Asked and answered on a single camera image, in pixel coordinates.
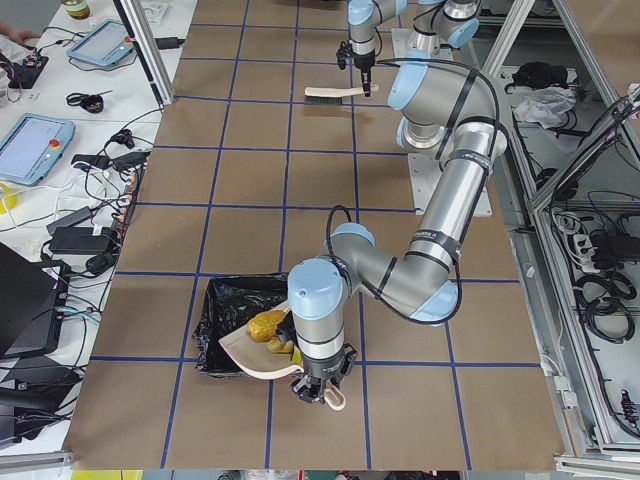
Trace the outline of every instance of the black trash bag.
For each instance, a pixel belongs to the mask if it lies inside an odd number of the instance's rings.
[[[209,280],[200,323],[192,335],[200,352],[196,368],[213,377],[244,375],[218,340],[286,299],[286,273]]]
[[[505,87],[508,90],[514,86],[531,87],[533,90],[540,90],[552,85],[567,88],[567,78],[569,73],[562,65],[550,65],[544,62],[529,62],[522,65],[516,73],[512,75],[513,83]]]

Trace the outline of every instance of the brush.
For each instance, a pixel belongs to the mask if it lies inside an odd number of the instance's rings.
[[[376,84],[371,85],[371,91],[377,92],[380,87]],[[362,87],[354,88],[319,88],[307,87],[304,89],[304,101],[315,105],[342,105],[344,97],[353,95],[363,95]]]

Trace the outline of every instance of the white plastic bag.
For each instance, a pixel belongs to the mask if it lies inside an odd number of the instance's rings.
[[[566,122],[563,114],[576,104],[573,90],[548,87],[534,91],[513,111],[520,122],[539,123],[543,128],[553,128]]]

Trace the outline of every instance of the electronic device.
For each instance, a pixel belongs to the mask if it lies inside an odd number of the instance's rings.
[[[53,235],[60,227],[73,227],[74,225],[84,222],[91,217],[93,217],[91,209],[89,207],[82,207],[75,212],[71,212],[69,215],[59,218],[55,222],[51,222],[47,225],[47,232],[49,232],[49,235]]]
[[[43,57],[36,52],[26,56],[19,67],[19,78],[12,78],[9,82],[9,88],[21,88],[22,90],[33,88],[48,61],[49,57]]]
[[[69,58],[107,68],[133,51],[133,43],[121,22],[105,20],[67,50]]]
[[[48,277],[54,281],[54,285],[41,309],[36,312],[37,317],[26,317],[26,325],[11,346],[0,351],[0,358],[3,359],[38,357],[58,348],[64,314],[57,308],[66,303],[71,267],[62,260],[27,263],[37,269],[37,273],[36,270],[33,271],[34,274]]]
[[[52,294],[56,280],[40,266],[0,243],[0,357],[38,320],[53,307]]]
[[[69,120],[25,113],[0,142],[0,180],[37,183],[60,158],[74,132]]]
[[[44,427],[58,423],[43,412],[56,413],[80,380],[75,369],[48,357],[20,359],[0,383],[0,412],[10,416],[0,421],[0,448],[33,440]],[[33,415],[34,409],[39,414]]]
[[[109,168],[109,157],[106,155],[85,155],[77,153],[71,159],[71,166],[79,168],[83,172],[88,172],[92,167],[106,170]]]
[[[99,255],[111,252],[118,244],[118,232],[92,227],[59,227],[53,233],[49,250],[59,255]]]

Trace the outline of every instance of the brown floor panel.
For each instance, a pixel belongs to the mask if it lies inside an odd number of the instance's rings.
[[[288,0],[198,2],[93,352],[113,358],[92,360],[65,443],[74,467],[553,468],[562,444],[493,184],[494,215],[471,224],[471,281],[448,327],[408,323],[358,294],[346,305],[358,364],[344,411],[300,402],[289,378],[195,370],[190,335],[211,276],[315,257],[338,203],[400,258],[420,222],[395,141],[401,115],[384,106],[397,70],[373,71],[381,91],[370,98],[304,104],[305,87],[358,85],[359,71],[334,63],[347,2],[299,3],[298,15]],[[382,57],[397,26],[382,29]]]
[[[92,361],[63,448],[75,469],[154,469],[162,451],[177,364]]]
[[[209,203],[217,158],[218,150],[154,150],[138,199],[141,202]]]
[[[373,468],[464,470],[448,367],[367,367]]]
[[[117,275],[92,353],[179,357],[192,290],[191,277]]]
[[[477,470],[553,470],[563,451],[540,369],[458,370],[467,437]]]

